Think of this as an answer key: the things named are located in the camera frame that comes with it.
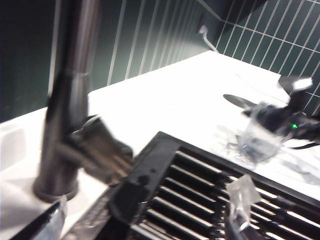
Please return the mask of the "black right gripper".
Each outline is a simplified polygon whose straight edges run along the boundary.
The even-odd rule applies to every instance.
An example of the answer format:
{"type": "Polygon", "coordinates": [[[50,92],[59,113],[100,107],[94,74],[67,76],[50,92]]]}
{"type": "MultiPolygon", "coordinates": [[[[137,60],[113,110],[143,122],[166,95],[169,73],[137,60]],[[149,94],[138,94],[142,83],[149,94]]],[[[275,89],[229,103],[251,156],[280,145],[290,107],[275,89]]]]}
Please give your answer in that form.
{"type": "Polygon", "coordinates": [[[269,132],[281,136],[295,133],[300,126],[300,112],[292,111],[289,107],[277,107],[273,104],[260,102],[242,112],[260,124],[269,132]]]}

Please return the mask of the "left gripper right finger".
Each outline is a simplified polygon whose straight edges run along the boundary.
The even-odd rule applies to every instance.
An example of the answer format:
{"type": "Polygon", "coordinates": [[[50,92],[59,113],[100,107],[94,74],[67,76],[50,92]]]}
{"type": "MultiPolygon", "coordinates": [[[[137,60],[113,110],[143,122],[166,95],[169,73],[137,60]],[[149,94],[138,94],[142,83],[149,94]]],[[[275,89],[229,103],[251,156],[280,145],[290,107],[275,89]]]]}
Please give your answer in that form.
{"type": "Polygon", "coordinates": [[[261,235],[251,226],[251,207],[261,201],[252,178],[245,174],[226,185],[229,203],[224,215],[227,240],[260,240],[261,235]]]}

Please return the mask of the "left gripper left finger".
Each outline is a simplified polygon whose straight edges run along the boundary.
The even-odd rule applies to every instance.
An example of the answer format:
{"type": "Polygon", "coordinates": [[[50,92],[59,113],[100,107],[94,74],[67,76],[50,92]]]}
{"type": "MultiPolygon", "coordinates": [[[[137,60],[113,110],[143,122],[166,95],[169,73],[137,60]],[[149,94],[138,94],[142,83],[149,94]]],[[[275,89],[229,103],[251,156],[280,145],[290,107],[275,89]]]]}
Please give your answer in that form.
{"type": "Polygon", "coordinates": [[[67,198],[62,196],[12,237],[13,240],[59,240],[67,216],[67,198]]]}

